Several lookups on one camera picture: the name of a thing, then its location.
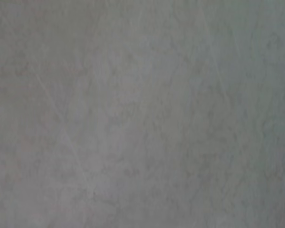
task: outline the crease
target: crease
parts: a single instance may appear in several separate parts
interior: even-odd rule
[[[205,17],[205,13],[204,13],[204,10],[202,8],[202,4],[200,2],[201,0],[199,0],[199,8],[201,10],[201,13],[202,13],[202,19],[204,21],[204,26],[205,26],[205,29],[206,29],[206,36],[207,36],[207,39],[208,39],[208,42],[209,42],[209,45],[210,45],[210,52],[211,52],[211,55],[212,55],[212,59],[214,61],[214,65],[215,65],[215,69],[216,69],[216,72],[217,72],[217,75],[218,75],[218,79],[219,79],[219,82],[220,82],[220,86],[221,86],[221,89],[223,91],[223,96],[224,96],[224,99],[228,105],[228,107],[230,108],[231,110],[231,102],[229,101],[228,97],[227,97],[227,94],[226,94],[226,89],[224,87],[224,84],[223,84],[223,81],[222,81],[222,78],[221,78],[221,74],[220,74],[220,71],[219,71],[219,68],[218,68],[218,64],[217,64],[217,58],[214,56],[214,52],[213,52],[213,45],[212,45],[212,42],[211,42],[211,34],[210,34],[210,30],[209,30],[209,27],[208,27],[208,24],[207,24],[207,21],[206,21],[206,17]],[[237,130],[234,128],[233,129],[235,134],[238,135],[238,132]],[[243,149],[243,146],[242,144],[239,142],[239,137],[236,137],[235,139],[235,142],[236,142],[236,145],[237,145],[237,149],[238,149],[238,152],[241,154],[243,153],[244,149]]]
[[[226,8],[226,0],[223,0],[223,3],[224,3],[224,8]],[[276,11],[274,10],[273,5],[272,5],[272,8],[273,8],[272,11],[273,11],[273,17],[274,17],[274,29],[276,30],[277,29],[277,14],[276,14]],[[233,29],[232,25],[230,25],[230,27],[231,27],[234,43],[235,43],[235,46],[236,46],[237,55],[238,55],[239,59],[241,59],[242,56],[241,56],[241,53],[239,51],[238,42],[237,42],[237,39],[235,37],[234,29]],[[255,50],[253,48],[253,45],[252,45],[252,52],[255,55]],[[283,159],[282,158],[280,158],[280,163],[281,163],[280,165],[281,165],[282,172],[283,172],[282,178],[283,178],[283,183],[284,183],[284,188],[285,188],[285,169],[284,169],[284,166],[283,166]]]
[[[4,23],[6,24],[6,26],[8,27],[8,29],[10,30],[10,32],[15,36],[15,31],[13,29],[13,27],[11,26],[9,20],[7,19],[7,17],[2,13],[2,11],[0,10],[0,16],[3,18],[4,20]],[[40,79],[40,76],[37,74],[37,72],[35,71],[35,69],[30,65],[30,69],[32,70],[35,78],[37,79],[39,85],[41,86],[42,90],[44,91],[48,101],[50,102],[50,105],[52,106],[52,109],[54,110],[55,114],[58,116],[58,118],[60,119],[61,121],[61,130],[63,131],[63,133],[66,135],[66,139],[71,147],[71,151],[72,151],[72,154],[76,160],[76,163],[77,163],[77,166],[79,167],[80,169],[80,172],[81,172],[81,175],[82,175],[82,178],[83,178],[83,181],[85,182],[84,184],[86,185],[86,188],[87,190],[89,191],[89,197],[92,198],[93,197],[93,191],[91,191],[90,189],[90,186],[88,184],[88,181],[87,181],[87,177],[85,175],[85,172],[83,170],[83,167],[81,165],[81,162],[80,162],[80,159],[78,157],[78,153],[71,141],[71,138],[69,137],[67,131],[66,131],[66,127],[65,127],[65,121],[64,121],[64,118],[62,116],[62,114],[59,112],[55,102],[54,102],[54,99],[52,98],[52,96],[50,95],[48,89],[46,88],[46,86],[44,85],[44,83],[42,82],[42,80]]]

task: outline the gray surface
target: gray surface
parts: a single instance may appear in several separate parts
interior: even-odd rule
[[[0,0],[0,228],[285,228],[285,0]]]

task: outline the textured surface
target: textured surface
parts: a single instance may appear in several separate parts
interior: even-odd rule
[[[285,0],[0,0],[0,228],[285,228]]]

